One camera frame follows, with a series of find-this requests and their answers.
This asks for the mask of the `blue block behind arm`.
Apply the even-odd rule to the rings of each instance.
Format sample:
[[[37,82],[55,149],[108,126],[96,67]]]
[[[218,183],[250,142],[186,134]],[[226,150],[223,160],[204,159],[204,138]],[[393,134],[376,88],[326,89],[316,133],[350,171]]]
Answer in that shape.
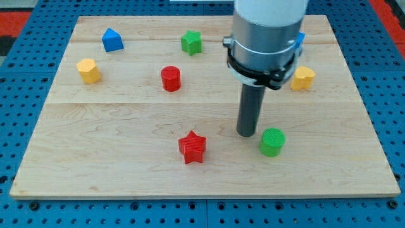
[[[304,42],[305,38],[305,33],[299,32],[297,39],[296,39],[296,45],[295,45],[295,51],[301,51],[302,50],[302,44]]]

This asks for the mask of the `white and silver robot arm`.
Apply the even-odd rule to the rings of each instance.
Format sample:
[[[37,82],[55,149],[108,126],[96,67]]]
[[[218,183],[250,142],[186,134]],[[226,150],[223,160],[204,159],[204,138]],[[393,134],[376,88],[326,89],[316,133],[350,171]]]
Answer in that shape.
[[[253,87],[280,89],[297,65],[308,0],[235,0],[232,31],[223,38],[231,74]]]

